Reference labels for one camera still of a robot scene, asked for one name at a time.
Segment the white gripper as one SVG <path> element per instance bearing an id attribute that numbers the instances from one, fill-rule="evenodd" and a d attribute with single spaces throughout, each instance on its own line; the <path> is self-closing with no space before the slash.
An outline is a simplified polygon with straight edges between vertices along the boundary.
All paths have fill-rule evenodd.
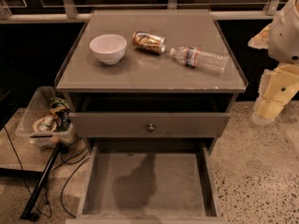
<path id="1" fill-rule="evenodd" d="M 266 125 L 275 120 L 285 105 L 299 92 L 299 14 L 296 4 L 280 10 L 271 25 L 252 37 L 248 46 L 268 49 L 268 55 L 281 62 L 274 70 L 265 69 L 253 106 L 252 121 Z"/>

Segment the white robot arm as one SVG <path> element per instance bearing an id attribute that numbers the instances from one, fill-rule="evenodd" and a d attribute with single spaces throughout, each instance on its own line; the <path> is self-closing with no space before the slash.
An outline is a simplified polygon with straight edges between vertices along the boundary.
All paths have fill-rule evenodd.
<path id="1" fill-rule="evenodd" d="M 256 124 L 265 125 L 299 92 L 299 0 L 289 0 L 248 46 L 266 49 L 278 61 L 274 70 L 263 71 L 251 116 Z"/>

